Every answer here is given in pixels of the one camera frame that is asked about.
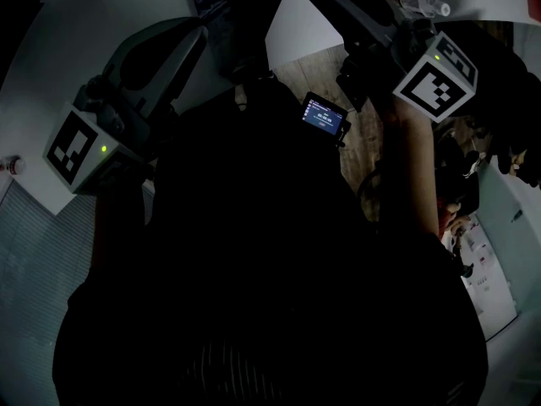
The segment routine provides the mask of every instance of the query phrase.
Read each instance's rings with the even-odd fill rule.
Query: wooden floor
[[[358,186],[381,158],[383,131],[380,118],[370,101],[367,101],[362,112],[356,112],[336,83],[346,57],[344,46],[340,45],[287,63],[274,72],[300,102],[312,91],[348,110],[347,120],[352,128],[344,139],[346,147],[340,149],[340,159],[344,178],[357,192]],[[363,197],[364,212],[372,221],[379,216],[379,202],[375,197],[378,181],[374,180],[374,186],[370,185]]]
[[[510,42],[512,27],[510,28],[509,23],[479,24],[491,35],[512,46]],[[340,149],[340,158],[342,174],[357,193],[358,186],[374,170],[375,163],[381,158],[383,129],[370,100],[366,102],[361,112],[356,112],[336,83],[336,77],[346,56],[344,46],[340,45],[287,63],[274,72],[278,79],[291,89],[299,102],[312,91],[349,111],[347,120],[352,124],[352,128],[344,140],[346,147]],[[464,119],[446,119],[439,126],[440,132],[451,128],[454,129],[455,138],[464,152],[472,149],[480,152],[488,150],[490,137],[479,139],[475,131],[468,128]],[[379,218],[379,184],[380,179],[375,178],[363,192],[362,206],[370,221],[377,221]]]

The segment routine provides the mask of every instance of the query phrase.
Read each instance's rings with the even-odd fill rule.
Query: striped fabric
[[[180,375],[181,398],[198,398],[210,403],[251,403],[280,401],[281,389],[253,366],[227,340],[210,341]]]

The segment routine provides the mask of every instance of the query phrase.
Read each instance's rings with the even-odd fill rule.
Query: dark clothing
[[[379,245],[285,86],[247,94],[247,112],[224,96],[179,121],[139,255],[71,297],[60,404],[433,404],[461,381],[478,397],[483,334],[438,239]],[[406,248],[424,272],[400,262]]]
[[[479,72],[476,95],[453,115],[472,115],[478,126],[490,130],[494,138],[489,159],[498,156],[503,174],[510,172],[512,157],[527,150],[516,176],[537,187],[541,182],[541,120],[533,116],[538,115],[541,81],[527,71],[512,47],[506,47],[473,22],[439,23],[437,27],[449,35]]]

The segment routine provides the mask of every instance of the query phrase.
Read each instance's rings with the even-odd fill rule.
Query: person
[[[474,98],[453,113],[470,115],[478,128],[493,135],[489,156],[498,157],[503,174],[516,176],[533,188],[541,182],[538,152],[539,121],[530,116],[538,110],[536,98],[541,81],[504,42],[471,21],[437,24],[477,67],[478,88]],[[495,91],[504,91],[493,101]]]
[[[148,226],[137,183],[97,199],[55,348],[60,404],[475,403],[486,348],[437,238],[430,121],[375,103],[376,236],[291,91],[259,80],[246,95],[245,111],[230,91],[178,120]]]

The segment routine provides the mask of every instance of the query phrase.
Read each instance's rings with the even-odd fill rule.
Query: bottle cap
[[[440,0],[436,0],[436,3],[434,3],[434,9],[438,15],[443,17],[448,17],[451,14],[451,6],[449,6],[447,3],[441,2]]]
[[[21,174],[25,170],[25,161],[18,156],[11,156],[4,161],[6,161],[9,174]]]

